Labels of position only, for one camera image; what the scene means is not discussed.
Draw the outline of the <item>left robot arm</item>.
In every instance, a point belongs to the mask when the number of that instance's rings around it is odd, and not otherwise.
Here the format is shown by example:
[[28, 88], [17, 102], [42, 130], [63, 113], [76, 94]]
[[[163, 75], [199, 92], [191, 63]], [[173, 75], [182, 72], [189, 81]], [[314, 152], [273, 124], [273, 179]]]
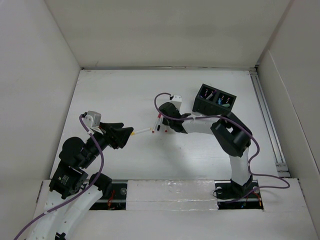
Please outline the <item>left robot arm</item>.
[[27, 237], [29, 240], [68, 240], [96, 201], [112, 195], [112, 179], [102, 173], [104, 160], [92, 176], [84, 170], [97, 157], [104, 158], [105, 148], [122, 149], [134, 129], [124, 127], [121, 122], [100, 123], [97, 130], [87, 126], [84, 129], [89, 134], [87, 141], [70, 137], [63, 143], [43, 213], [31, 220], [18, 237], [34, 226]]

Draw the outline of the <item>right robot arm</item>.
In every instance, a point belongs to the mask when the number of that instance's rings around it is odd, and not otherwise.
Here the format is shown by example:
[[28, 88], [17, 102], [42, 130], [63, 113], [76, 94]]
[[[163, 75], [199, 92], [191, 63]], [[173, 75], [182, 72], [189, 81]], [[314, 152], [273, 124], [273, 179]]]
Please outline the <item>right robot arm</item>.
[[201, 133], [213, 135], [225, 153], [229, 155], [231, 165], [231, 191], [237, 197], [249, 192], [252, 174], [248, 170], [250, 135], [252, 132], [232, 113], [220, 116], [201, 118], [190, 113], [180, 114], [171, 102], [159, 107], [164, 115], [163, 124], [177, 133]]

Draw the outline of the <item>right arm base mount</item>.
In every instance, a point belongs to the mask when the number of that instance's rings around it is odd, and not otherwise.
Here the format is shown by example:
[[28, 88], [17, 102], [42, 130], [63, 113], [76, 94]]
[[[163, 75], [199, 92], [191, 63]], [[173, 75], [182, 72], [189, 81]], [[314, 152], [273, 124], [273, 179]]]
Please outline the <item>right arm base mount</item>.
[[263, 210], [263, 201], [260, 193], [252, 192], [253, 188], [258, 187], [258, 181], [248, 186], [244, 193], [236, 193], [230, 180], [215, 181], [215, 190], [212, 195], [217, 199], [218, 210]]

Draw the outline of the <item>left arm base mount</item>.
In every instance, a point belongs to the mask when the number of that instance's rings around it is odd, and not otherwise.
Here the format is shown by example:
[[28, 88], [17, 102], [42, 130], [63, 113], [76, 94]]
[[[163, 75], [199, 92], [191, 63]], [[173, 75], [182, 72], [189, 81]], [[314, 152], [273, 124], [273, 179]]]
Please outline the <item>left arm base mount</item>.
[[102, 190], [102, 197], [91, 207], [91, 211], [121, 211], [126, 210], [128, 181], [112, 180], [101, 173], [94, 186]]

